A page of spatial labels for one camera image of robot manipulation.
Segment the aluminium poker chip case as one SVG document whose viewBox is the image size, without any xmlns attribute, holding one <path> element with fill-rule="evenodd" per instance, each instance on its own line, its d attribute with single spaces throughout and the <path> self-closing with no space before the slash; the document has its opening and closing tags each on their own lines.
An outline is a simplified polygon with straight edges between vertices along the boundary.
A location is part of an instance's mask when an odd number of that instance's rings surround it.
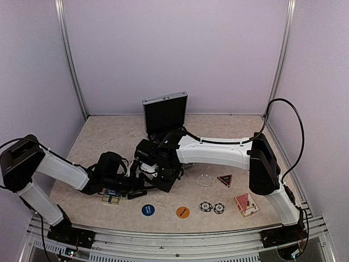
<svg viewBox="0 0 349 262">
<path fill-rule="evenodd" d="M 188 94 L 186 91 L 170 93 L 142 100 L 147 138 L 182 128 L 185 122 Z"/>
</svg>

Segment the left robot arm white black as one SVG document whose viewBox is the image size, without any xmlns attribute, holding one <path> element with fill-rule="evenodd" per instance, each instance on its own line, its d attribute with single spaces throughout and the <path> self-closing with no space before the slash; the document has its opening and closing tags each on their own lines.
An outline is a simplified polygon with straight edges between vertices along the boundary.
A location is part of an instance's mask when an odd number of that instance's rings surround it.
<svg viewBox="0 0 349 262">
<path fill-rule="evenodd" d="M 128 199 L 147 194 L 144 174 L 136 175 L 137 164 L 128 167 L 128 161 L 114 152 L 103 153 L 96 164 L 85 168 L 46 148 L 32 134 L 10 140 L 1 148 L 3 188 L 18 194 L 48 222 L 50 237 L 60 237 L 66 243 L 76 238 L 76 230 L 63 209 L 35 183 L 35 173 L 59 180 L 87 195 L 99 194 L 104 189 L 114 190 Z"/>
</svg>

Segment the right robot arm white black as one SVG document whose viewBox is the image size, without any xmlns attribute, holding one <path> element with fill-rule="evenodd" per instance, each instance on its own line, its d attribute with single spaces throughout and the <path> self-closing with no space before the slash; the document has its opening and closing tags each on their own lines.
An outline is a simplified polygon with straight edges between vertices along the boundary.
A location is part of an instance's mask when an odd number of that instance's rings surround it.
<svg viewBox="0 0 349 262">
<path fill-rule="evenodd" d="M 264 196 L 281 219 L 282 226 L 261 232 L 265 246 L 308 239 L 306 212 L 296 204 L 285 175 L 263 131 L 245 139 L 200 138 L 186 129 L 168 132 L 160 144 L 143 139 L 134 154 L 140 169 L 153 173 L 152 185 L 169 192 L 183 164 L 232 166 L 249 172 L 249 189 Z"/>
</svg>

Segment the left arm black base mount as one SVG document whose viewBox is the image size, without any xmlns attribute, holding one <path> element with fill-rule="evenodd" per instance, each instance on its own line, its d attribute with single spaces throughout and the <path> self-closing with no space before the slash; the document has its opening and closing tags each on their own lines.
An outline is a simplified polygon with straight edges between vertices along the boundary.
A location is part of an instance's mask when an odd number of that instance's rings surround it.
<svg viewBox="0 0 349 262">
<path fill-rule="evenodd" d="M 73 227 L 70 221 L 63 220 L 50 226 L 47 237 L 60 243 L 91 249 L 95 235 L 94 231 Z"/>
</svg>

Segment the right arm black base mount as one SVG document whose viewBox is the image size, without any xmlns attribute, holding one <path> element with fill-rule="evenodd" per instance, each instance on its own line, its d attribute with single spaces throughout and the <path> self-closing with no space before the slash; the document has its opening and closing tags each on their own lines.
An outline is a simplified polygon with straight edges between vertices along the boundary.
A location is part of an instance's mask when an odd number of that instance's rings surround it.
<svg viewBox="0 0 349 262">
<path fill-rule="evenodd" d="M 275 247 L 299 241 L 303 235 L 295 225 L 263 230 L 260 232 L 264 248 Z"/>
</svg>

